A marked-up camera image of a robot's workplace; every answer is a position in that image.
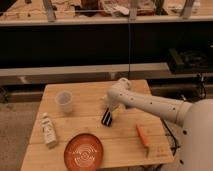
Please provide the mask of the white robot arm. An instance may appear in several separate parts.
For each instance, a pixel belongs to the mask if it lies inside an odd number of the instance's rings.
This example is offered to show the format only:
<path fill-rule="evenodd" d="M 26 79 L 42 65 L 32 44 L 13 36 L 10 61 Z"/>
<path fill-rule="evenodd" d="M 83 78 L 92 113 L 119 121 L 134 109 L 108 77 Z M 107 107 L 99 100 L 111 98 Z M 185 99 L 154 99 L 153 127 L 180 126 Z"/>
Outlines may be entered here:
<path fill-rule="evenodd" d="M 119 79 L 107 90 L 107 107 L 122 103 L 175 123 L 182 128 L 180 171 L 213 171 L 213 99 L 194 103 L 131 91 L 131 82 Z"/>

